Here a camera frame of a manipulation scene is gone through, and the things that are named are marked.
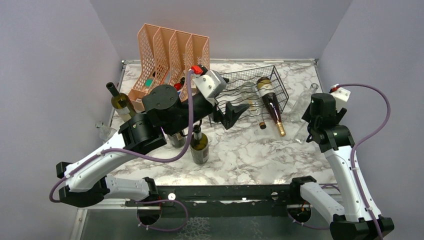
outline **green wine bottle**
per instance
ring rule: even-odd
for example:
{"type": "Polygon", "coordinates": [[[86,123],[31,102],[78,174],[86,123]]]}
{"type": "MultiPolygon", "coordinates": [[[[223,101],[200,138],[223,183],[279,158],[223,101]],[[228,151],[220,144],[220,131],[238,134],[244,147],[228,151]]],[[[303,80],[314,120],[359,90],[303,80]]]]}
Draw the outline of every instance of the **green wine bottle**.
{"type": "Polygon", "coordinates": [[[193,128],[193,135],[190,141],[191,155],[196,164],[204,164],[209,159],[209,140],[206,134],[202,132],[199,125],[193,128]]]}
{"type": "Polygon", "coordinates": [[[108,82],[106,88],[112,94],[112,99],[110,100],[112,107],[124,122],[137,114],[130,98],[125,93],[119,92],[112,82],[108,82]]]}

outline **clear glass bottle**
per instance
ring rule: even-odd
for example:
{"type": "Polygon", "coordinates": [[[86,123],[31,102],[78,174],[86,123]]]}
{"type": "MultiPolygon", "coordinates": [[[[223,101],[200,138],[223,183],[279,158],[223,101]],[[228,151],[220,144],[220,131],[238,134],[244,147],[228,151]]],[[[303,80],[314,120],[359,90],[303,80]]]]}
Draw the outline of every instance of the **clear glass bottle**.
{"type": "Polygon", "coordinates": [[[295,123],[295,122],[301,121],[302,116],[305,113],[305,110],[309,106],[309,102],[311,101],[312,94],[314,94],[317,90],[318,90],[318,84],[312,83],[309,89],[306,89],[299,95],[299,98],[297,99],[296,103],[294,104],[293,108],[288,114],[288,117],[290,118],[291,122],[295,123]]]}
{"type": "Polygon", "coordinates": [[[255,84],[249,81],[245,82],[241,85],[239,92],[241,98],[250,105],[248,113],[256,119],[260,129],[265,129],[266,125],[261,118],[264,107],[260,97],[256,94],[255,84]]]}
{"type": "Polygon", "coordinates": [[[302,126],[300,126],[300,129],[294,135],[293,140],[295,142],[298,142],[300,144],[303,144],[304,142],[306,142],[306,139],[308,138],[308,136],[309,136],[308,122],[307,121],[303,121],[302,126]]]}
{"type": "Polygon", "coordinates": [[[194,125],[190,141],[191,155],[196,164],[204,164],[209,159],[209,140],[199,125],[194,125]]]}
{"type": "Polygon", "coordinates": [[[111,139],[111,137],[117,132],[116,129],[104,125],[102,121],[96,122],[95,127],[99,130],[98,135],[100,139],[103,140],[103,143],[109,141],[109,139],[111,139]]]}

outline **teal object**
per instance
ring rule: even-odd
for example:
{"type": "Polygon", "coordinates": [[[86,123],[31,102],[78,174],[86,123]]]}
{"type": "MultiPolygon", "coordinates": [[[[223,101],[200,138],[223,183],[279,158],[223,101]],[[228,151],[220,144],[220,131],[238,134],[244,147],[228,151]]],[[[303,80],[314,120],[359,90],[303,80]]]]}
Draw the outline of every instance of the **teal object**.
{"type": "Polygon", "coordinates": [[[149,78],[149,79],[146,80],[145,86],[150,87],[150,85],[152,85],[152,83],[153,83],[153,79],[149,78]]]}

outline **wine bottle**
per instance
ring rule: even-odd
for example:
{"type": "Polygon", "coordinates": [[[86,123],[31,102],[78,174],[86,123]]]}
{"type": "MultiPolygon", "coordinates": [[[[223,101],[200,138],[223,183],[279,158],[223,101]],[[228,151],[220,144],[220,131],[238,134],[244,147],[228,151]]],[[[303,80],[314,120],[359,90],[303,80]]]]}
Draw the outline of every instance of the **wine bottle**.
{"type": "Polygon", "coordinates": [[[124,122],[130,120],[137,114],[130,98],[125,93],[119,92],[112,82],[108,82],[106,88],[112,94],[112,99],[110,101],[113,108],[124,122]]]}
{"type": "Polygon", "coordinates": [[[195,125],[190,141],[191,155],[196,164],[204,164],[209,159],[209,140],[200,125],[195,125]]]}
{"type": "Polygon", "coordinates": [[[284,137],[286,135],[286,131],[284,130],[283,122],[281,120],[280,105],[278,103],[274,87],[271,84],[271,80],[268,77],[261,77],[256,82],[256,86],[259,90],[259,95],[262,98],[265,108],[268,110],[269,115],[271,115],[271,118],[277,125],[279,134],[281,137],[284,137]]]}

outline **bottle label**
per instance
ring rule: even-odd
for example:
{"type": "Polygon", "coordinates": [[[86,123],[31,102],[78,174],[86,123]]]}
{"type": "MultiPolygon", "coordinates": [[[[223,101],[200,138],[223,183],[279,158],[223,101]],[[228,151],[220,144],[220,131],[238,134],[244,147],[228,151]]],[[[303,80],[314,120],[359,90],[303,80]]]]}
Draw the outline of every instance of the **bottle label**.
{"type": "Polygon", "coordinates": [[[203,160],[206,162],[208,159],[208,156],[209,156],[209,147],[206,147],[204,150],[203,150],[203,160]]]}
{"type": "Polygon", "coordinates": [[[259,89],[259,95],[261,97],[263,97],[266,94],[270,94],[273,93],[275,94],[276,92],[274,91],[274,86],[272,84],[264,84],[260,89],[259,89]]]}
{"type": "Polygon", "coordinates": [[[130,109],[128,109],[127,106],[121,109],[115,108],[115,110],[116,110],[116,113],[118,113],[118,115],[120,116],[130,114],[130,109]]]}

